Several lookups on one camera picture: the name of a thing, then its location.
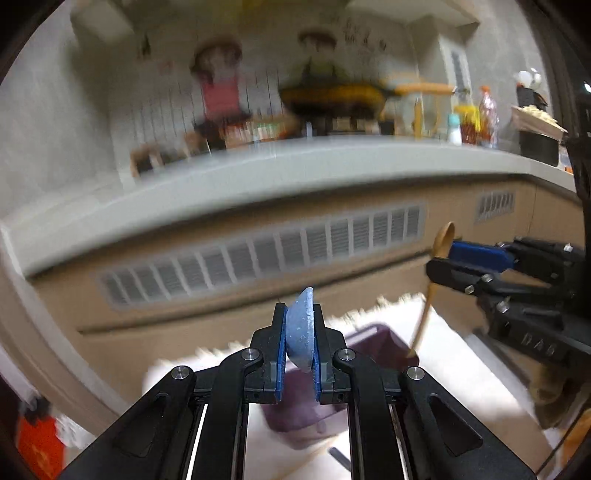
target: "blue sponge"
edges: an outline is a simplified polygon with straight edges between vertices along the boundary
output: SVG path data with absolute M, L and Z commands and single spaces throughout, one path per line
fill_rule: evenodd
M 287 356 L 302 371 L 309 372 L 314 360 L 314 297 L 305 289 L 287 309 L 285 316 Z

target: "purple container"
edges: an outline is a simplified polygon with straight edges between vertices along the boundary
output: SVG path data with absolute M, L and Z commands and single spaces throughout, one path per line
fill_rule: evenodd
M 418 357 L 407 358 L 408 346 L 382 323 L 368 325 L 345 341 L 348 347 L 370 356 L 384 368 L 403 370 L 418 365 Z M 281 401 L 262 405 L 262 410 L 269 428 L 281 433 L 296 449 L 337 435 L 348 427 L 346 405 L 320 405 L 314 395 L 313 374 L 297 368 L 285 372 Z

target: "orange object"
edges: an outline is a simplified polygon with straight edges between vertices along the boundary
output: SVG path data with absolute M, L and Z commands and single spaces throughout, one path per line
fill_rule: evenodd
M 56 436 L 56 421 L 37 420 L 35 426 L 21 417 L 17 448 L 31 471 L 40 480 L 54 480 L 64 465 L 65 447 Z

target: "black pot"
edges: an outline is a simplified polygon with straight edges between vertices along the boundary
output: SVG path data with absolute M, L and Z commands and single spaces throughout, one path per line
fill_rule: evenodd
M 558 140 L 534 132 L 519 132 L 521 155 L 558 166 Z

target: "air vent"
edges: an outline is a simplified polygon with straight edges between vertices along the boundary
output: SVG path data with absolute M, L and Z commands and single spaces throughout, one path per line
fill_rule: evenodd
M 502 197 L 483 205 L 497 203 L 502 205 Z M 199 298 L 259 278 L 414 242 L 423 234 L 424 212 L 424 205 L 398 205 L 311 219 L 305 224 L 271 226 L 264 232 L 115 267 L 101 275 L 99 282 L 111 305 L 118 308 Z
M 515 192 L 490 192 L 480 197 L 476 211 L 476 221 L 483 222 L 515 208 Z

